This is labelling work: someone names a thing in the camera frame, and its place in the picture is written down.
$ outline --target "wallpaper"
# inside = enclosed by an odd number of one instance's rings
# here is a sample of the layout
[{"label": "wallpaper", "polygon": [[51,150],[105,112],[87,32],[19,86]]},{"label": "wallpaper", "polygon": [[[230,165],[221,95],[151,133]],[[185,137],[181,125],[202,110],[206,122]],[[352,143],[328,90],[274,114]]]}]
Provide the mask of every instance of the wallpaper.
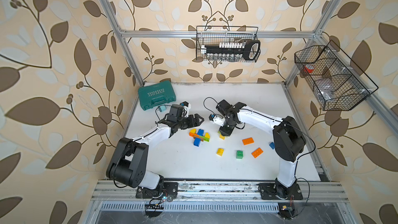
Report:
[{"label": "wallpaper", "polygon": [[191,25],[313,30],[329,0],[109,0],[122,29],[187,30]]},{"label": "wallpaper", "polygon": [[0,223],[76,224],[104,178],[138,86],[102,12],[1,0]]},{"label": "wallpaper", "polygon": [[[375,93],[395,113],[397,15],[397,0],[342,0],[324,32],[370,75],[380,87]],[[290,90],[331,179],[343,184],[357,219],[398,223],[398,138],[366,102],[347,112],[321,111],[299,75]]]},{"label": "wallpaper", "polygon": [[179,38],[128,38],[144,81],[283,82],[294,65],[301,38],[262,38],[257,62],[210,61],[196,57],[195,41]]}]

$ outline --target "black wire basket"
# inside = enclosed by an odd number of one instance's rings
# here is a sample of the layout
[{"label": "black wire basket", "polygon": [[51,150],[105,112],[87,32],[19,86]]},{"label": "black wire basket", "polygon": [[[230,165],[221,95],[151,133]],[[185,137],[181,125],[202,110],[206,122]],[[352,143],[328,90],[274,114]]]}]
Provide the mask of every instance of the black wire basket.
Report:
[{"label": "black wire basket", "polygon": [[[324,111],[350,111],[379,88],[353,60],[350,64],[355,69],[346,66],[335,53],[338,45],[331,42],[296,52],[295,64]],[[358,74],[365,75],[374,87],[365,86]]]},{"label": "black wire basket", "polygon": [[260,56],[258,27],[197,26],[196,57],[212,61],[256,62]]}]

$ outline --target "mounting plate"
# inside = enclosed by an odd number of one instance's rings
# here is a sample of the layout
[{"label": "mounting plate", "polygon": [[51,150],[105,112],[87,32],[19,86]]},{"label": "mounting plate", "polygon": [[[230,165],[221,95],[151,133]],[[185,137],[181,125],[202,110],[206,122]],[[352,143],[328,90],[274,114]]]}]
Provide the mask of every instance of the mounting plate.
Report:
[{"label": "mounting plate", "polygon": [[[176,198],[178,191],[178,183],[164,183],[163,187],[167,190],[167,196]],[[146,189],[143,187],[137,188],[137,193],[135,194],[137,199],[152,199],[152,197],[148,196],[146,193]]]},{"label": "mounting plate", "polygon": [[[258,184],[258,191],[260,191],[261,194],[261,200],[280,200],[278,197],[276,197],[275,194],[268,194],[266,189],[269,189],[271,191],[274,189],[275,183],[259,183]],[[303,196],[301,193],[300,186],[296,183],[296,188],[293,189],[293,197],[294,200],[302,200]]]}]

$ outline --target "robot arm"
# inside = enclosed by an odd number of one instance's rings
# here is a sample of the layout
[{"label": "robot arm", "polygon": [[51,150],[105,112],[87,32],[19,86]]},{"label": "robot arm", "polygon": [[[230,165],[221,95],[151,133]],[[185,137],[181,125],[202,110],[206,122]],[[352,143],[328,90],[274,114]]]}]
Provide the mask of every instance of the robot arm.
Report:
[{"label": "robot arm", "polygon": [[221,126],[219,131],[223,136],[230,136],[236,125],[241,123],[260,128],[273,136],[275,151],[280,157],[279,174],[275,180],[275,193],[281,199],[290,196],[291,190],[295,188],[296,184],[296,158],[306,144],[306,139],[296,120],[290,116],[279,118],[257,112],[241,102],[232,106],[222,100],[217,104],[216,109],[224,118],[211,114],[209,119]]},{"label": "robot arm", "polygon": [[163,190],[163,177],[146,170],[148,150],[171,137],[179,129],[200,126],[204,119],[198,114],[188,115],[189,109],[190,105],[187,102],[173,104],[170,112],[158,122],[157,127],[138,137],[119,140],[106,176],[133,188],[147,188],[147,192],[159,196]]}]

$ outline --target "white table surface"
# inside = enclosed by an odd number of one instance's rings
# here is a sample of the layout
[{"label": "white table surface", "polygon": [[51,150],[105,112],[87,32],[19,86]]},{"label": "white table surface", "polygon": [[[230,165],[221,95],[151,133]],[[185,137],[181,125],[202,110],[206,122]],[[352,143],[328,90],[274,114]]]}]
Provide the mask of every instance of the white table surface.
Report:
[{"label": "white table surface", "polygon": [[[216,124],[209,121],[210,111],[203,106],[206,97],[213,97],[216,101],[225,99],[231,105],[236,102],[247,104],[253,109],[275,116],[293,116],[293,112],[286,99],[280,84],[173,84],[177,101],[188,102],[192,105],[190,114],[198,113],[205,121],[196,129],[203,129],[210,134],[210,142],[201,142],[200,146],[193,145],[193,138],[189,131],[178,130],[171,138],[161,142],[148,153],[147,170],[164,176],[165,178],[180,179],[238,179],[238,180],[275,180],[279,170],[279,156],[271,149],[269,143],[273,137],[266,132],[246,125],[243,130],[234,129],[230,137],[225,140],[219,138]],[[216,102],[207,99],[206,107],[215,113]],[[131,123],[127,129],[126,137],[139,136],[155,126],[158,120],[155,114],[156,107],[142,110],[137,106]],[[159,112],[160,118],[165,112]],[[244,146],[242,139],[254,139],[253,144]],[[251,153],[260,147],[264,152],[257,158]],[[224,154],[216,154],[218,148],[224,149]],[[243,151],[243,159],[236,159],[236,151]],[[300,158],[297,167],[297,177],[309,181],[320,181],[310,155]]]}]

